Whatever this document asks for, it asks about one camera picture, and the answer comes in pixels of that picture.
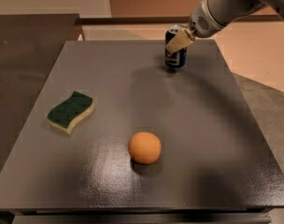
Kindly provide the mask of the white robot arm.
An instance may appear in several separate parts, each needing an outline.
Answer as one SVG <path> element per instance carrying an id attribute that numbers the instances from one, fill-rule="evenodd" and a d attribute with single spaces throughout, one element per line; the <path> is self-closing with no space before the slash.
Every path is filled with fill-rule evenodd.
<path id="1" fill-rule="evenodd" d="M 284 0 L 203 0 L 192 10 L 188 23 L 166 44 L 167 54 L 187 48 L 196 37 L 211 37 L 264 7 L 272 8 L 284 22 Z"/>

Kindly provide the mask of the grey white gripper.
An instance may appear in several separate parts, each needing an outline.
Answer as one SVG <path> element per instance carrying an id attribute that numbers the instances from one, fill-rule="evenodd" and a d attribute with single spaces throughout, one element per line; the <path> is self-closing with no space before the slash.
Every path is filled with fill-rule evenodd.
<path id="1" fill-rule="evenodd" d="M 208 0 L 203 0 L 190 14 L 188 24 L 190 29 L 182 28 L 165 46 L 169 54 L 187 48 L 194 42 L 194 37 L 208 38 L 221 31 L 224 26 L 212 16 Z"/>

